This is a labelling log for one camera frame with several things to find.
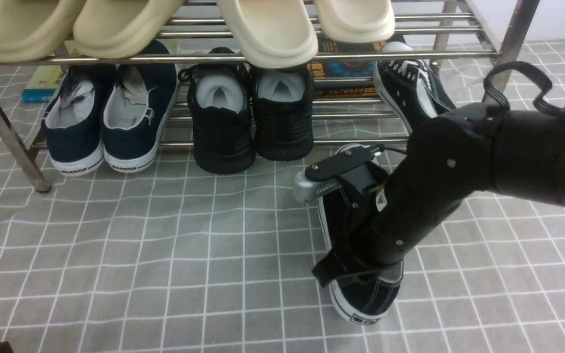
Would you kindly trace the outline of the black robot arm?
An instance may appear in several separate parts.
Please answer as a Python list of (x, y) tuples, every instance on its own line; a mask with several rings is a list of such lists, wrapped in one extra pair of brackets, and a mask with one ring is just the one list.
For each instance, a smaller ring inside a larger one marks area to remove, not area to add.
[(311, 181), (335, 179), (357, 205), (312, 269), (321, 286), (386, 274), (475, 191), (565, 207), (565, 107), (470, 103), (413, 130), (391, 174), (373, 162), (383, 150), (355, 147), (306, 170)]

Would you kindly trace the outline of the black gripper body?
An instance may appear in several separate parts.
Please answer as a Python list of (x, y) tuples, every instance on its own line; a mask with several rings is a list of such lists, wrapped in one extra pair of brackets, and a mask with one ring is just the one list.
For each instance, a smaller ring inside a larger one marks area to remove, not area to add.
[(388, 288), (401, 285), (402, 262), (380, 264), (369, 239), (371, 220), (379, 214), (375, 202), (388, 172), (377, 164), (363, 164), (336, 175), (342, 183), (337, 191), (321, 201), (327, 211), (327, 231), (331, 249), (312, 269), (322, 287), (330, 284), (369, 284), (375, 280)]

